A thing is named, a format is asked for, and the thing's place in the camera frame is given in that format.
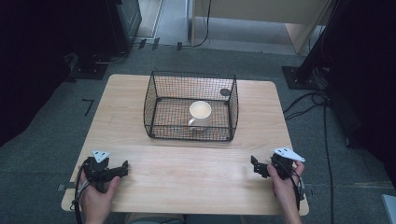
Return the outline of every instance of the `gray carpet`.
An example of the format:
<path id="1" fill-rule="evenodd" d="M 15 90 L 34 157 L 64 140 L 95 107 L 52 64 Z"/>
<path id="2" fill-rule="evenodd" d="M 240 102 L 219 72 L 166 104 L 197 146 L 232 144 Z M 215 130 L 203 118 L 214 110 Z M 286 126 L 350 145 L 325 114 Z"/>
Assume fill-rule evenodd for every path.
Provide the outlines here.
<path id="1" fill-rule="evenodd" d="M 63 83 L 28 129 L 1 148 L 0 223 L 75 223 L 74 213 L 61 208 L 67 182 L 90 128 L 96 107 L 112 74 L 149 75 L 153 70 L 235 74 L 238 79 L 276 84 L 283 108 L 309 91 L 289 90 L 281 66 L 299 66 L 301 56 L 249 53 L 214 49 L 159 46 L 133 48 L 120 63 L 111 64 L 103 80 L 78 79 Z M 91 110 L 85 116 L 90 102 Z M 312 105 L 310 99 L 292 111 Z M 305 223 L 389 223 L 381 194 L 396 195 L 381 162 L 364 149 L 345 147 L 343 130 L 327 109 L 329 155 L 334 195 L 331 199 L 329 167 L 324 146 L 323 107 L 287 121 L 294 149 L 306 158 L 304 182 L 310 212 Z M 281 223 L 279 216 L 245 216 L 250 224 Z M 122 223 L 112 214 L 107 223 Z"/>

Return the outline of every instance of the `wire cage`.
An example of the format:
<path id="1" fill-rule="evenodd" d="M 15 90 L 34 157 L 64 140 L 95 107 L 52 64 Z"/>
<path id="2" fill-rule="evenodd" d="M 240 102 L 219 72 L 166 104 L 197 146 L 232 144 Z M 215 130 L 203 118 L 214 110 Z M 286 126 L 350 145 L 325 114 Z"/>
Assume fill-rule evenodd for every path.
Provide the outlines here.
<path id="1" fill-rule="evenodd" d="M 211 106 L 208 126 L 189 126 L 190 106 Z M 231 141 L 238 122 L 236 77 L 218 74 L 151 73 L 144 107 L 149 137 L 197 141 Z"/>

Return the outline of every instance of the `hand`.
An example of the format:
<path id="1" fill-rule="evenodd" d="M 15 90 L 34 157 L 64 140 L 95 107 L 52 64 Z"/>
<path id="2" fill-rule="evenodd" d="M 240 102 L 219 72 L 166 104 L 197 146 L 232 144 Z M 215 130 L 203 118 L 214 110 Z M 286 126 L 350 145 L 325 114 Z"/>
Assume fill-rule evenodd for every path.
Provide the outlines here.
<path id="1" fill-rule="evenodd" d="M 294 169 L 297 175 L 301 176 L 304 171 L 304 165 L 300 161 L 294 162 L 297 167 Z M 282 209 L 286 223 L 302 223 L 300 214 L 297 209 L 296 196 L 294 194 L 293 184 L 289 178 L 282 180 L 277 174 L 276 168 L 268 164 L 268 173 L 273 179 L 274 192 L 277 201 Z M 296 175 L 292 175 L 292 178 L 296 185 L 299 184 L 299 178 Z"/>
<path id="2" fill-rule="evenodd" d="M 81 173 L 81 179 L 79 184 L 82 185 L 87 179 L 85 172 Z M 113 201 L 114 193 L 117 186 L 120 183 L 120 177 L 114 177 L 110 186 L 108 187 L 107 193 L 101 193 L 94 186 L 89 185 L 81 193 L 80 204 L 82 212 L 85 215 L 86 224 L 103 224 L 105 223 L 111 210 L 111 203 Z"/>

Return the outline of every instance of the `mug handle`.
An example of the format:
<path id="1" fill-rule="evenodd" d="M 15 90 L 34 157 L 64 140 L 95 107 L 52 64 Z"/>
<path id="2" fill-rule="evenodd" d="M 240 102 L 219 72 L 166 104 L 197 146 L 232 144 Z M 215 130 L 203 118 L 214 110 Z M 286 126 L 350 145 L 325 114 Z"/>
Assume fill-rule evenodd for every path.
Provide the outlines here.
<path id="1" fill-rule="evenodd" d="M 187 125 L 192 126 L 192 124 L 195 122 L 195 119 L 190 119 L 189 123 Z"/>

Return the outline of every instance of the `coffee mug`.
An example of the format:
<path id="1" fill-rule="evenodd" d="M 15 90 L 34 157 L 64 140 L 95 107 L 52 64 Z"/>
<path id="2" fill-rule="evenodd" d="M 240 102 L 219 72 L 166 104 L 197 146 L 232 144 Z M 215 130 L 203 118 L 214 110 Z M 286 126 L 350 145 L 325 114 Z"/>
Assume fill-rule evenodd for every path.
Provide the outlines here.
<path id="1" fill-rule="evenodd" d="M 190 119 L 189 126 L 210 126 L 210 117 L 212 115 L 212 107 L 205 101 L 196 101 L 190 105 Z"/>

